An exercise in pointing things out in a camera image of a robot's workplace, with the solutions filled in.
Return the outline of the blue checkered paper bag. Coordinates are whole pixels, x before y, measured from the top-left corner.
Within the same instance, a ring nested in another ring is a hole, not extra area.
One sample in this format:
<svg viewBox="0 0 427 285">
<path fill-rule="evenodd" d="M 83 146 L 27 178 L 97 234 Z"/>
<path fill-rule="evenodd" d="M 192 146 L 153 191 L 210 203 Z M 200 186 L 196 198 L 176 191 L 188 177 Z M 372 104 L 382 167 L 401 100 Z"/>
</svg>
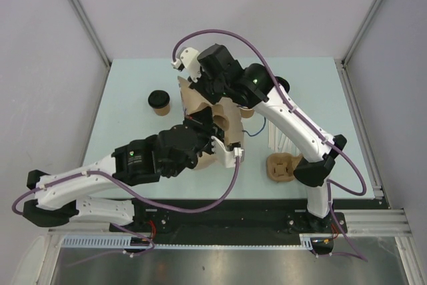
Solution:
<svg viewBox="0 0 427 285">
<path fill-rule="evenodd" d="M 181 94 L 184 115 L 199 111 L 210 106 L 214 115 L 222 115 L 229 121 L 229 129 L 225 131 L 224 143 L 242 142 L 244 146 L 244 127 L 239 107 L 230 98 L 223 97 L 218 103 L 211 104 L 207 99 L 202 97 L 196 90 L 189 87 L 190 82 L 182 77 L 178 77 L 178 84 Z M 198 158 L 196 170 L 202 170 L 218 162 L 212 152 L 202 152 Z"/>
</svg>

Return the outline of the single brown paper cup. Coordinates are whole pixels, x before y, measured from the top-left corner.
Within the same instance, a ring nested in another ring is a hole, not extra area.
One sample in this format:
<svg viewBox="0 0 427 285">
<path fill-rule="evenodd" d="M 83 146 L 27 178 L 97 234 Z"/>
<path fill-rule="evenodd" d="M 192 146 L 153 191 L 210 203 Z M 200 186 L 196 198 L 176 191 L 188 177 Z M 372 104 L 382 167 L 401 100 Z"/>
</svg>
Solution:
<svg viewBox="0 0 427 285">
<path fill-rule="evenodd" d="M 158 116 L 166 116 L 170 112 L 170 104 L 167 104 L 163 107 L 154 108 L 153 110 Z"/>
</svg>

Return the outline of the black cup lid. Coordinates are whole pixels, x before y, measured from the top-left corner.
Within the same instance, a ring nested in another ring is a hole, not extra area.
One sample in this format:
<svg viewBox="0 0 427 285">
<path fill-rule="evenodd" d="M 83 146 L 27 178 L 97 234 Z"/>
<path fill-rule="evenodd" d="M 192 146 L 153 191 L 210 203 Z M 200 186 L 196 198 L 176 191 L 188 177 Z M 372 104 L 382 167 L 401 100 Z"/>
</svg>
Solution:
<svg viewBox="0 0 427 285">
<path fill-rule="evenodd" d="M 168 92 L 157 89 L 152 91 L 149 94 L 147 102 L 151 108 L 154 108 L 154 109 L 165 108 L 170 103 L 170 96 Z"/>
</svg>

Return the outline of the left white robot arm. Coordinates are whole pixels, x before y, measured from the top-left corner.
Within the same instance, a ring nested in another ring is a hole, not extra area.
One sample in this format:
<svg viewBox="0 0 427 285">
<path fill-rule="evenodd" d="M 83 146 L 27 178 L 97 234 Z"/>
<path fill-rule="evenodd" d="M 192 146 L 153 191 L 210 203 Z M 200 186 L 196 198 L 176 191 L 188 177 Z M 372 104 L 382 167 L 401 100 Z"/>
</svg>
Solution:
<svg viewBox="0 0 427 285">
<path fill-rule="evenodd" d="M 238 152 L 225 145 L 225 133 L 214 122 L 211 108 L 186 115 L 181 124 L 145 139 L 118 147 L 90 165 L 50 175 L 33 170 L 27 187 L 34 197 L 20 215 L 39 227 L 58 227 L 72 220 L 107 222 L 138 232 L 147 225 L 147 214 L 131 200 L 92 197 L 93 193 L 158 182 L 194 169 L 202 156 L 211 155 L 226 168 Z"/>
</svg>

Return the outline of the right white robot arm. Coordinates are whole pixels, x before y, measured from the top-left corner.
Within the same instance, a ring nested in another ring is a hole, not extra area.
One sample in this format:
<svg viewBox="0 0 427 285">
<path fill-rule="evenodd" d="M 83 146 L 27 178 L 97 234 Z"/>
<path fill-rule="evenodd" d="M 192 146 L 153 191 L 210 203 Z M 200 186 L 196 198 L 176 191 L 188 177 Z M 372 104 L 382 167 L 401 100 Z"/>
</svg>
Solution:
<svg viewBox="0 0 427 285">
<path fill-rule="evenodd" d="M 336 163 L 334 148 L 342 150 L 346 138 L 315 134 L 317 125 L 290 99 L 282 78 L 260 63 L 242 67 L 224 45 L 214 44 L 202 52 L 187 48 L 178 57 L 189 73 L 190 87 L 211 104 L 225 97 L 253 109 L 294 143 L 302 154 L 294 177 L 306 187 L 308 225 L 315 232 L 329 228 L 326 179 Z"/>
</svg>

